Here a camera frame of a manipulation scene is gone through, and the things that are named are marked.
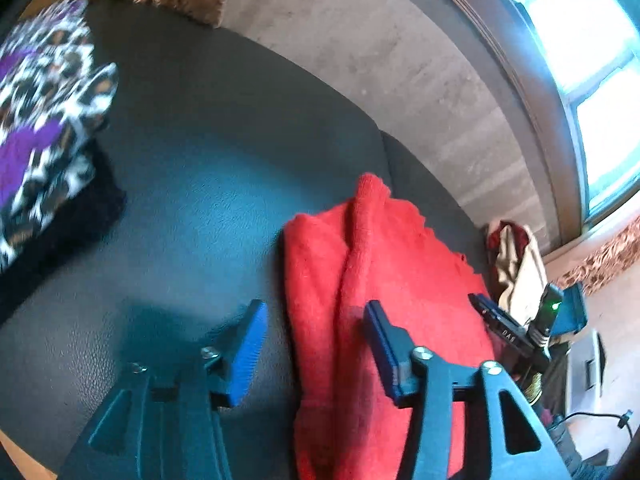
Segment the cream knit sweater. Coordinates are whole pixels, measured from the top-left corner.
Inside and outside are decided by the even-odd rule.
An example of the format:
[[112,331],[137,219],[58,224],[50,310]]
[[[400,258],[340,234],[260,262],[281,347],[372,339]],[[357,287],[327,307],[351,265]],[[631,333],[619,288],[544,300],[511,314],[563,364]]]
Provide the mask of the cream knit sweater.
[[540,297],[548,284],[547,272],[535,235],[526,226],[530,243],[520,261],[499,256],[495,262],[500,294],[498,305],[518,324],[527,326],[537,314]]

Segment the window with frame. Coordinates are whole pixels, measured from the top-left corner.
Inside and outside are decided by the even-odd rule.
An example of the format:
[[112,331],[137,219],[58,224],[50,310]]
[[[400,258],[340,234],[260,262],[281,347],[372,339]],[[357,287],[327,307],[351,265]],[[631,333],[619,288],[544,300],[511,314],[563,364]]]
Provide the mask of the window with frame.
[[617,0],[511,0],[532,26],[576,128],[585,217],[639,184],[639,32]]

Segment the brown patterned right curtain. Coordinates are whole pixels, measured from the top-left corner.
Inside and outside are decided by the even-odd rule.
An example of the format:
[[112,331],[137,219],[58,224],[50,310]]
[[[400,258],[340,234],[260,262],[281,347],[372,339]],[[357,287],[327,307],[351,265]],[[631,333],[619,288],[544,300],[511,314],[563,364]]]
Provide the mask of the brown patterned right curtain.
[[585,296],[592,296],[638,262],[639,255],[640,219],[635,218],[600,248],[572,264],[552,283],[562,289],[579,284]]

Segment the clear plastic storage box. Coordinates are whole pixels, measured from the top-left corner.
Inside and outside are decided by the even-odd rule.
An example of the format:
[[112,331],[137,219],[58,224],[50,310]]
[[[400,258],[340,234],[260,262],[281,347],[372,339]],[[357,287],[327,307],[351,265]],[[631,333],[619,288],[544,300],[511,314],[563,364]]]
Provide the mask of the clear plastic storage box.
[[590,330],[567,352],[565,413],[597,411],[602,396],[603,358],[600,334]]

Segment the red knit sweater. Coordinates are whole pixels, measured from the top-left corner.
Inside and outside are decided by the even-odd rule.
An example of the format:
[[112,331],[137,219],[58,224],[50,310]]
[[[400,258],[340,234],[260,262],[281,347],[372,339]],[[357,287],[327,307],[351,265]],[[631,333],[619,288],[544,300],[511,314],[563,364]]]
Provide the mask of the red knit sweater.
[[470,301],[484,281],[373,174],[347,202],[296,216],[283,239],[298,475],[393,479],[424,380],[497,355]]

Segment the leopard print purple garment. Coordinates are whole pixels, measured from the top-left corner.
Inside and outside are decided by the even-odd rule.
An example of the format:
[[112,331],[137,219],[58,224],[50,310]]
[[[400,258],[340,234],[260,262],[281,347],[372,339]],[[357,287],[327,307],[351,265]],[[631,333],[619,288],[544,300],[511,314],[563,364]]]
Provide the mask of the leopard print purple garment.
[[87,0],[61,0],[1,45],[1,267],[93,179],[85,146],[104,126],[116,64],[97,66]]

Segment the blue plastic storage bin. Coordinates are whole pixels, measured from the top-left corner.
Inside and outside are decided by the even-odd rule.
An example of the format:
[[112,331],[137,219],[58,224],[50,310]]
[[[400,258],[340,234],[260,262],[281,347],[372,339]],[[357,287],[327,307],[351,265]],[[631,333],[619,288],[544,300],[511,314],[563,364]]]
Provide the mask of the blue plastic storage bin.
[[563,301],[552,326],[551,336],[576,335],[588,324],[584,286],[577,282],[563,290]]

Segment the dark red garment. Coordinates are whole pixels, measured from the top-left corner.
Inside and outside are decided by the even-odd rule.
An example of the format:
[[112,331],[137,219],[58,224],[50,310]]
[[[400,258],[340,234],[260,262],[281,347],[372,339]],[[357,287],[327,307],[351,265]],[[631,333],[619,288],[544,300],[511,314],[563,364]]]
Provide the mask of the dark red garment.
[[514,221],[492,220],[486,228],[486,250],[491,263],[499,256],[520,261],[529,243],[526,226]]

